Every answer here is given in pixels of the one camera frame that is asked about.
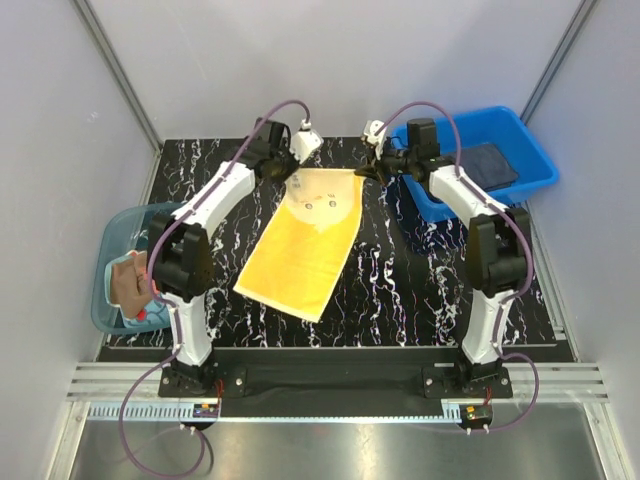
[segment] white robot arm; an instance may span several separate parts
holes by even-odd
[[[525,254],[515,233],[496,211],[506,213],[530,244],[529,215],[510,208],[487,194],[465,173],[456,171],[450,157],[440,155],[436,126],[432,119],[407,123],[408,145],[396,150],[387,143],[383,122],[367,122],[362,140],[368,146],[368,164],[356,171],[381,183],[390,175],[411,174],[425,191],[442,200],[467,227],[466,270],[473,287],[469,329],[460,346],[455,370],[459,384],[496,378],[502,362],[498,353],[514,294],[527,276]],[[503,314],[498,319],[498,311]]]
[[[214,270],[209,240],[231,209],[253,192],[256,177],[284,181],[322,146],[322,137],[307,122],[303,121],[288,144],[285,130],[282,123],[266,122],[228,173],[230,163],[224,162],[188,203],[171,215],[154,216],[149,227],[152,250],[176,218],[191,213],[162,245],[153,279],[163,297],[176,305],[169,309],[171,330],[174,339],[182,338],[182,345],[172,367],[199,390],[209,388],[213,382],[212,347],[204,309]],[[221,178],[224,181],[205,197]]]

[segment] yellow towel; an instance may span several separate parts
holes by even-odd
[[[234,290],[319,321],[358,233],[363,180],[345,169],[304,168],[292,175]]]

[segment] black marble surface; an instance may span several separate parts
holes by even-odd
[[[150,202],[190,199],[239,144],[235,139],[167,141]],[[306,166],[355,168],[364,162],[363,154],[357,138],[327,138]],[[319,323],[233,292],[283,189],[261,184],[232,210],[211,242],[216,286],[207,294],[207,316],[214,345],[424,346],[452,345],[462,338],[472,298],[464,275],[465,229],[457,220],[422,221],[402,181],[386,188],[365,181],[360,230]],[[170,343],[169,330],[110,340],[114,346]],[[505,343],[555,343],[537,280],[514,302]]]

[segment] blue plastic bin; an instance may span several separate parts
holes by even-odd
[[[511,109],[491,107],[454,115],[453,118],[460,131],[462,148],[492,143],[518,172],[518,179],[512,185],[489,192],[495,200],[506,205],[524,202],[539,188],[558,180],[558,171],[551,159]],[[441,152],[455,153],[456,144],[449,122],[444,117],[435,122]],[[396,128],[392,135],[397,137],[393,140],[396,148],[407,144],[406,125]],[[404,180],[420,215],[427,222],[455,218],[456,215],[444,203],[431,201],[420,184],[409,175],[405,175]]]
[[[131,250],[146,250],[149,245],[148,227],[151,218],[158,212],[171,213],[180,205],[180,203],[158,203],[129,208],[113,217],[107,224],[98,254],[91,300],[91,319],[98,330],[112,335],[130,335],[157,329],[145,324],[136,327],[119,325],[117,321],[119,309],[109,305],[105,298],[104,269],[111,260]]]

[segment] metal floor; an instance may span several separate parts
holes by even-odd
[[[519,410],[496,405],[496,424]],[[197,439],[173,432],[148,443],[169,423],[128,422],[137,456],[168,474],[193,465]],[[259,480],[604,479],[580,405],[536,406],[507,432],[467,437],[449,425],[219,423],[205,431],[215,453],[192,478]],[[88,421],[72,479],[143,479],[124,453],[115,422]]]

